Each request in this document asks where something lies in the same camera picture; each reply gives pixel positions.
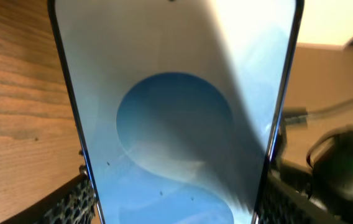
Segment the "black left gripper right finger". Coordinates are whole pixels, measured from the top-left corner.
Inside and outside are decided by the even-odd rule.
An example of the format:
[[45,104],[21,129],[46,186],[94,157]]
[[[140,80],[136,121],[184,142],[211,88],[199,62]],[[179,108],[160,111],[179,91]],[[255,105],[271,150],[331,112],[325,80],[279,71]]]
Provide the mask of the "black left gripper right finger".
[[343,224],[283,183],[267,176],[262,199],[257,207],[257,223],[264,224]]

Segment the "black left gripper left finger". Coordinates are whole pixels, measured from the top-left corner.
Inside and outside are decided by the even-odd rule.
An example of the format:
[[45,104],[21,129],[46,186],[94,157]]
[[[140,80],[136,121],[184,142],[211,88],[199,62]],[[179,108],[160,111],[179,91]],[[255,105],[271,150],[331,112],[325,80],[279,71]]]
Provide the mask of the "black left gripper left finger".
[[96,198],[86,166],[80,174],[3,224],[91,224]]

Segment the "blue Galaxy smartphone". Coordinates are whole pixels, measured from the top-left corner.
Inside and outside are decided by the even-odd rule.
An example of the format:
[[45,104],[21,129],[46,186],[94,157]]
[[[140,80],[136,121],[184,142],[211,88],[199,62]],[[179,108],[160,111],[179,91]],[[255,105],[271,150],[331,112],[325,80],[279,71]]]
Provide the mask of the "blue Galaxy smartphone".
[[47,3],[102,223],[252,223],[300,0]]

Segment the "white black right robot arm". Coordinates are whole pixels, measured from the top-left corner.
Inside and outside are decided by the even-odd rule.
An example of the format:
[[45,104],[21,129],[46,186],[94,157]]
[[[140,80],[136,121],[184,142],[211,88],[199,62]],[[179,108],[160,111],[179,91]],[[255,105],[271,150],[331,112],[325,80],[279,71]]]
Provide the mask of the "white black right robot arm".
[[353,223],[353,129],[326,133],[306,154],[315,197],[341,221]]

